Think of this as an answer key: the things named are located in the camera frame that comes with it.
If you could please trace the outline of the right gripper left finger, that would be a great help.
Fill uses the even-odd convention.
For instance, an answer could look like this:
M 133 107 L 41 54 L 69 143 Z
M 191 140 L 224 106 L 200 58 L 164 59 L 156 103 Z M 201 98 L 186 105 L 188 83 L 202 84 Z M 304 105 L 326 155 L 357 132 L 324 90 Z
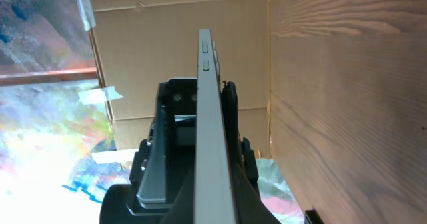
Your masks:
M 164 106 L 158 106 L 153 139 L 150 141 L 151 154 L 137 192 L 142 205 L 163 205 L 167 201 L 164 115 Z

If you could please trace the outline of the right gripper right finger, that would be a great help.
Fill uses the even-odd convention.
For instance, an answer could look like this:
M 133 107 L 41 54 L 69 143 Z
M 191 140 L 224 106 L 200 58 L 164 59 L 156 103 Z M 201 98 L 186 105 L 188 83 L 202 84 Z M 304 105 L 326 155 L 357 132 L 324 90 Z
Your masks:
M 221 103 L 238 223 L 278 223 L 279 221 L 261 201 L 254 151 L 251 150 L 249 140 L 241 138 L 239 134 L 238 96 L 233 82 L 224 83 Z

